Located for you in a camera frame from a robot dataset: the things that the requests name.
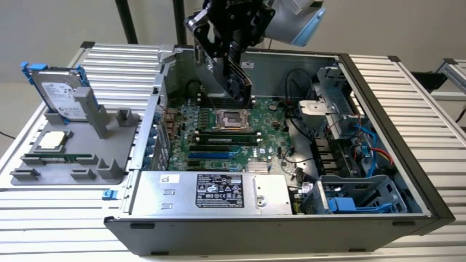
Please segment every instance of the white wall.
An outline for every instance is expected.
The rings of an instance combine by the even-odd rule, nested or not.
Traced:
[[[191,14],[203,0],[186,0]],[[171,0],[130,0],[141,44],[175,43]],[[466,57],[465,0],[326,0],[308,47],[274,49],[398,55],[412,70]],[[83,40],[126,43],[114,0],[0,0],[0,82],[23,82],[22,61],[66,65]]]
[[[114,0],[2,0],[0,82],[26,82],[22,61],[67,66],[85,40],[126,43]]]
[[[326,0],[325,7],[306,50],[397,55],[424,71],[445,57],[466,57],[465,0]],[[271,48],[290,47],[273,42]]]

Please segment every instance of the cpu socket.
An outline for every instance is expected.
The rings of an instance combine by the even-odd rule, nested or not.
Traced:
[[[250,113],[247,110],[217,110],[215,115],[215,127],[213,129],[227,130],[231,132],[253,131],[249,120]]]

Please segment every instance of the red cable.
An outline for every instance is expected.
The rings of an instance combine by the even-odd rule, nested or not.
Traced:
[[[389,157],[389,159],[390,159],[390,165],[393,165],[393,158],[392,158],[390,154],[386,152],[386,150],[380,149],[380,148],[374,148],[374,147],[372,147],[372,150],[378,151],[382,154],[385,154]]]

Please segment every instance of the hard drive label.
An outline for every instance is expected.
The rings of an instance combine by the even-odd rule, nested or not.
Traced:
[[[70,120],[85,120],[82,104],[75,100],[75,90],[66,83],[44,82],[43,87],[54,103],[58,113]]]
[[[197,206],[201,208],[245,207],[242,175],[199,174]]]

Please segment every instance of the blue latch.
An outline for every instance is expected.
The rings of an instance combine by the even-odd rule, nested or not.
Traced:
[[[118,200],[118,190],[105,190],[102,195],[102,200]]]
[[[329,209],[333,213],[388,213],[392,203],[385,203],[377,207],[357,207],[353,198],[333,198],[329,200]]]

